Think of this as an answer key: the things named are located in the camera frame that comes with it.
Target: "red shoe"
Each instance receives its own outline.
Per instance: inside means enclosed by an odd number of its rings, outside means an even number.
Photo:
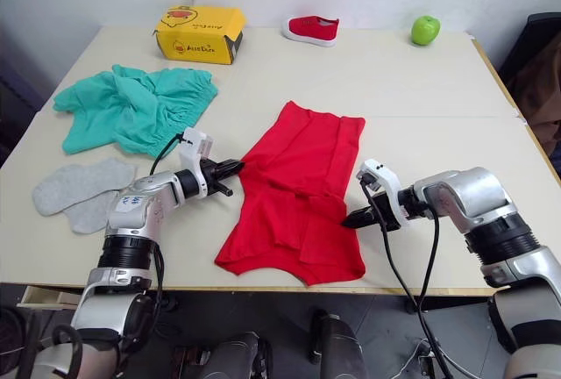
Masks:
[[[317,46],[335,46],[339,20],[320,17],[303,17],[289,19],[282,26],[282,33],[287,39],[316,44]]]

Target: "yellow box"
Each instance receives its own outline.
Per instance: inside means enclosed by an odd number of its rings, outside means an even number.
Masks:
[[[154,30],[162,53],[177,61],[230,65],[239,49],[245,17],[237,8],[174,6]]]

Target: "table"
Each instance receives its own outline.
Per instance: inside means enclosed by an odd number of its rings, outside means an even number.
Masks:
[[[536,237],[561,255],[561,243],[554,239],[561,208],[558,179],[469,35],[442,32],[433,45],[417,47],[402,32],[341,30],[335,47],[321,48],[285,40],[278,30],[247,28],[234,64],[220,66],[167,61],[150,34],[144,28],[102,28],[53,95],[115,63],[146,71],[209,70],[219,94],[197,128],[214,138],[210,157],[215,161],[243,156],[290,99],[316,111],[362,116],[366,128],[354,171],[363,160],[375,158],[406,187],[448,169],[488,168],[502,181]],[[63,214],[40,216],[31,200],[33,187],[70,163],[92,164],[116,156],[137,164],[137,176],[143,176],[152,159],[124,154],[116,145],[65,155],[60,144],[73,118],[52,106],[51,98],[0,170],[0,280],[81,287],[96,266],[103,232],[77,235]],[[180,169],[175,151],[159,169]],[[307,288],[276,269],[235,276],[215,266],[213,260],[237,223],[244,199],[238,178],[228,184],[233,197],[191,199],[164,223],[165,288],[401,292],[377,226],[359,230],[366,275],[352,282]],[[345,201],[349,211],[366,206],[354,178]],[[407,231],[391,233],[390,239],[403,277],[411,288],[420,288],[432,241],[431,222],[417,220]],[[477,257],[465,250],[463,237],[450,220],[443,219],[430,294],[492,292],[479,272]]]

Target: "red shorts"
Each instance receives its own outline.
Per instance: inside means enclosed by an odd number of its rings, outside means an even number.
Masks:
[[[242,159],[245,201],[216,264],[283,269],[308,285],[364,275],[356,231],[340,225],[364,125],[287,103]]]

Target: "sock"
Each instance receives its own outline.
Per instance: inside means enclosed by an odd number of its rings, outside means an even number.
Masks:
[[[107,225],[111,205],[119,192],[108,190],[87,201],[70,205],[64,210],[73,232],[90,234],[102,230]]]
[[[136,166],[115,158],[91,166],[65,166],[35,187],[33,203],[39,214],[53,215],[106,190],[125,188],[131,184],[135,173]]]

